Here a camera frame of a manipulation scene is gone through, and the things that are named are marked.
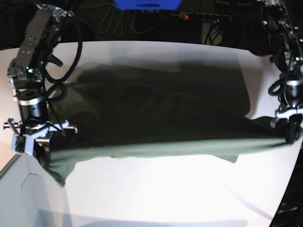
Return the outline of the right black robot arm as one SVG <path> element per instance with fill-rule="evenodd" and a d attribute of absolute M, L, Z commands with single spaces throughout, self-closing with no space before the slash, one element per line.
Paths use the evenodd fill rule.
<path fill-rule="evenodd" d="M 77 129 L 67 120 L 56 118 L 51 121 L 49 114 L 54 113 L 53 103 L 66 97 L 64 83 L 80 60 L 83 38 L 74 15 L 79 5 L 78 0 L 36 1 L 37 11 L 28 23 L 24 41 L 7 70 L 21 117 L 19 122 L 9 118 L 3 124 L 4 129 L 13 130 L 11 149 L 18 155 L 34 157 L 42 166 L 48 163 L 53 135 L 63 134 L 66 129 Z M 62 62 L 53 55 L 53 49 L 60 42 L 61 29 L 69 17 L 75 28 L 78 48 L 69 70 L 62 78 L 54 79 L 46 66 L 49 63 L 62 66 Z"/>

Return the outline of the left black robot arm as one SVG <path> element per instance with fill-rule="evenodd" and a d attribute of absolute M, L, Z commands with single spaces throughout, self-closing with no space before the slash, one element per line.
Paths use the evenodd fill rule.
<path fill-rule="evenodd" d="M 271 127 L 280 127 L 292 144 L 303 132 L 303 2 L 263 0 L 261 20 L 271 47 L 270 62 L 281 71 L 268 89 L 280 102 Z"/>

